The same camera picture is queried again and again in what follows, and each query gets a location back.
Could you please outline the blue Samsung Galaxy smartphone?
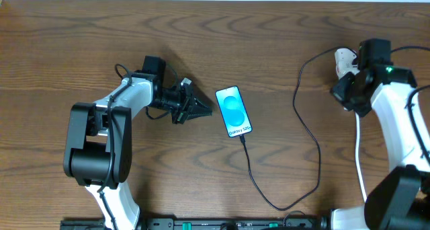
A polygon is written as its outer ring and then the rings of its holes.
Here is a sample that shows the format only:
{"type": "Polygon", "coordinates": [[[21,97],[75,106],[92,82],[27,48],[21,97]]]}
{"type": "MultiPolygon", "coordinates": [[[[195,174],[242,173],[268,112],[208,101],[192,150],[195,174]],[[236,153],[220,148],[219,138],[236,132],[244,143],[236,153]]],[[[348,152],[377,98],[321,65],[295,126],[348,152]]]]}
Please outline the blue Samsung Galaxy smartphone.
{"type": "Polygon", "coordinates": [[[216,91],[216,100],[230,138],[253,130],[239,88],[235,85],[216,91]]]}

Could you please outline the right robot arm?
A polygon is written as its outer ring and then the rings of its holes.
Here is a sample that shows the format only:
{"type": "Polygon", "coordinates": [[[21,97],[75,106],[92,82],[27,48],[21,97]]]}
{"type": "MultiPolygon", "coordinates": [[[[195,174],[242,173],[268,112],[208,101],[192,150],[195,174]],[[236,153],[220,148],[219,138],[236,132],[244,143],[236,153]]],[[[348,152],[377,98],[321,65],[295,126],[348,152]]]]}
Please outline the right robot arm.
{"type": "Polygon", "coordinates": [[[428,229],[429,131],[421,88],[410,69],[397,67],[388,40],[364,40],[359,50],[335,51],[337,84],[331,94],[363,118],[375,112],[386,144],[389,173],[364,204],[331,212],[329,229],[428,229]]]}

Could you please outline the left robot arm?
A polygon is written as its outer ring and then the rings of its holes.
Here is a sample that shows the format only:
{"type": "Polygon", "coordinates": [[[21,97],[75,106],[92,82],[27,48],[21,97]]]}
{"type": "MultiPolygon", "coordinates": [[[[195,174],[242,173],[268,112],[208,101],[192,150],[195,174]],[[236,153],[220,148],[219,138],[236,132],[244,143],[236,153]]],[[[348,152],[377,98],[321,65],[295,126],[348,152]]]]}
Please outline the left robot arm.
{"type": "Polygon", "coordinates": [[[147,221],[127,182],[132,165],[132,120],[156,108],[174,124],[209,116],[190,79],[164,87],[167,63],[146,56],[140,70],[120,75],[120,85],[92,103],[71,108],[63,169],[95,198],[103,219],[64,220],[61,229],[146,229],[147,221]]]}

